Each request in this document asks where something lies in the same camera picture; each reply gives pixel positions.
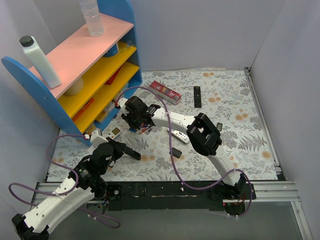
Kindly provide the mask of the pile of small batteries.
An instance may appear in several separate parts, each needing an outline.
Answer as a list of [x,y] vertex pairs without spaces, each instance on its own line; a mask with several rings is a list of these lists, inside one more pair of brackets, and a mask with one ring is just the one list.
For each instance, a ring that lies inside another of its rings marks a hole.
[[138,133],[139,135],[146,133],[147,135],[151,132],[153,125],[142,123],[139,127],[133,128],[130,127],[129,130],[134,133]]

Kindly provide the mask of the black battery cover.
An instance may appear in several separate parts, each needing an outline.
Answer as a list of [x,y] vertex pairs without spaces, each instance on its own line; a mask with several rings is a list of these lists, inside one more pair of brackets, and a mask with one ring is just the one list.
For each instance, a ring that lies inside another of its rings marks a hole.
[[182,155],[182,152],[174,147],[171,148],[171,152],[172,152],[172,155],[177,159],[179,159]]

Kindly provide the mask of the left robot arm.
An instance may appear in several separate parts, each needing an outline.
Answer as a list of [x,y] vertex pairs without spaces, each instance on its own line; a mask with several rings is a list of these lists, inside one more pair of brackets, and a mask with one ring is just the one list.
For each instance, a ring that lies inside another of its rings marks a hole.
[[108,184],[102,179],[108,168],[127,154],[137,160],[141,155],[125,143],[112,138],[84,135],[95,147],[92,154],[82,158],[70,169],[67,178],[46,199],[25,214],[12,218],[17,235],[22,240],[47,240],[50,233],[67,216],[92,199],[101,200],[108,193]]

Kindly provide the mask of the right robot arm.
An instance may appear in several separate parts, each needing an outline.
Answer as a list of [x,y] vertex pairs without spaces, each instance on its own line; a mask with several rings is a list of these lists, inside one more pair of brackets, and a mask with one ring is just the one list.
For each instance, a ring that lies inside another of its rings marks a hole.
[[155,127],[166,127],[169,131],[169,147],[172,147],[172,131],[186,134],[193,149],[200,155],[207,157],[214,165],[221,179],[205,187],[194,187],[185,182],[175,166],[173,169],[180,182],[192,190],[201,191],[219,186],[227,193],[228,198],[237,199],[245,192],[244,185],[248,181],[245,173],[234,168],[231,160],[226,156],[222,146],[221,133],[208,116],[199,113],[197,116],[183,115],[170,112],[166,105],[156,104],[147,106],[139,97],[121,98],[115,104],[122,111],[122,119],[130,128],[136,129],[142,124]]

